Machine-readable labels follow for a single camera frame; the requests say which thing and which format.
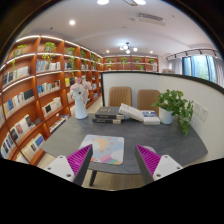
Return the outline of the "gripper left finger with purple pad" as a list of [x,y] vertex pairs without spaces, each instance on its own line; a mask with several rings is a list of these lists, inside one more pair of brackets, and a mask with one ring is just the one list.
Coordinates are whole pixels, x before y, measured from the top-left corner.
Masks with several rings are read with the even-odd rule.
[[59,155],[45,168],[45,171],[81,186],[92,155],[92,145],[87,145],[69,156]]

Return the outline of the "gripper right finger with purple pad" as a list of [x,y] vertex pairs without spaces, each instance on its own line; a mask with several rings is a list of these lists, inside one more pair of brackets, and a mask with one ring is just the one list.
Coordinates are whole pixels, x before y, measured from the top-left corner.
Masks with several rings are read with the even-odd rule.
[[140,145],[135,146],[135,156],[145,184],[182,169],[182,166],[169,155],[160,156]]

